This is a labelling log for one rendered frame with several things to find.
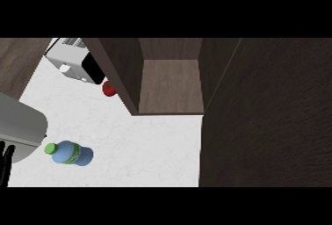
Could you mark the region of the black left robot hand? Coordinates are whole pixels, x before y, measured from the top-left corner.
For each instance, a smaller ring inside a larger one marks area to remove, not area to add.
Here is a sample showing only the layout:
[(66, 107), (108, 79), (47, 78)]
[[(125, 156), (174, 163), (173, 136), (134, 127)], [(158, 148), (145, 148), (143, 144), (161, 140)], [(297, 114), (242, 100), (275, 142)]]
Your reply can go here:
[(0, 187), (7, 187), (15, 150), (15, 145), (6, 146), (6, 142), (0, 141)]

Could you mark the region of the blue water bottle green cap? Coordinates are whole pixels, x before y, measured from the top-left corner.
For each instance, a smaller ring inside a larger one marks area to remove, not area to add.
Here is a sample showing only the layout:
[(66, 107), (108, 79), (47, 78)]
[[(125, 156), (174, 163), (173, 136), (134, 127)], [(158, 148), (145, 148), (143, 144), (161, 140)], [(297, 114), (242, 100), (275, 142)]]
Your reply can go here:
[(86, 166), (90, 164), (93, 159), (92, 149), (71, 141), (49, 143), (44, 147), (44, 153), (52, 156), (55, 163), (62, 164)]

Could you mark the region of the dark wooden cabinet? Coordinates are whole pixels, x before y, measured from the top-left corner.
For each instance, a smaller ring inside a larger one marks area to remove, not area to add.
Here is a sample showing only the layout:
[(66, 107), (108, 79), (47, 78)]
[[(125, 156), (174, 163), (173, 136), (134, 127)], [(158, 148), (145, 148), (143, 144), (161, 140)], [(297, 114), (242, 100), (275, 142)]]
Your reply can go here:
[(205, 113), (238, 38), (86, 38), (83, 42), (130, 114)]

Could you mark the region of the dark wooden cabinet door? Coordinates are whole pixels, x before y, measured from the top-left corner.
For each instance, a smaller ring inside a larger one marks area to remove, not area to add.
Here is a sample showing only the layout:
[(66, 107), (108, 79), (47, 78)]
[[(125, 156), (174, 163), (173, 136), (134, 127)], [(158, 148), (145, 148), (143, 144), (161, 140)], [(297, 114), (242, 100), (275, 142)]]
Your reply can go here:
[(202, 117), (202, 187), (332, 187), (332, 38), (241, 39)]

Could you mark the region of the brown wooden panel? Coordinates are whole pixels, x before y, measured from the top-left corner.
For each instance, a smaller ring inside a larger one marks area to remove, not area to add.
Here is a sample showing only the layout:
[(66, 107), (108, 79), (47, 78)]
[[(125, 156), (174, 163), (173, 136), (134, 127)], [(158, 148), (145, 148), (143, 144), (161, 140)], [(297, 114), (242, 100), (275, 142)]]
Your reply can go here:
[(21, 99), (52, 38), (0, 38), (0, 92)]

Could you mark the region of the red tomato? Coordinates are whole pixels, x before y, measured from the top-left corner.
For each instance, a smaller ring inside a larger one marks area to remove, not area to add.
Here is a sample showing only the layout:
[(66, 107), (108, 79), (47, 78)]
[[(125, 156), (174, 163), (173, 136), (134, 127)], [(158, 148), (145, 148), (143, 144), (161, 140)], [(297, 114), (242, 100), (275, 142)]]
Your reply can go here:
[(111, 97), (117, 94), (117, 90), (112, 86), (112, 83), (109, 81), (106, 81), (102, 85), (102, 92), (105, 94), (106, 97)]

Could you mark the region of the white microwave black door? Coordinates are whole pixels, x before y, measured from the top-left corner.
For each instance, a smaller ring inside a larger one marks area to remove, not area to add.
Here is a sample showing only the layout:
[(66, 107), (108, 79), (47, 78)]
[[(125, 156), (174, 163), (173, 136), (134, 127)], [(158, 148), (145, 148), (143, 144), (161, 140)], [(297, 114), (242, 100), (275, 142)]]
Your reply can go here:
[(81, 38), (58, 38), (44, 56), (68, 78), (102, 84), (105, 74)]

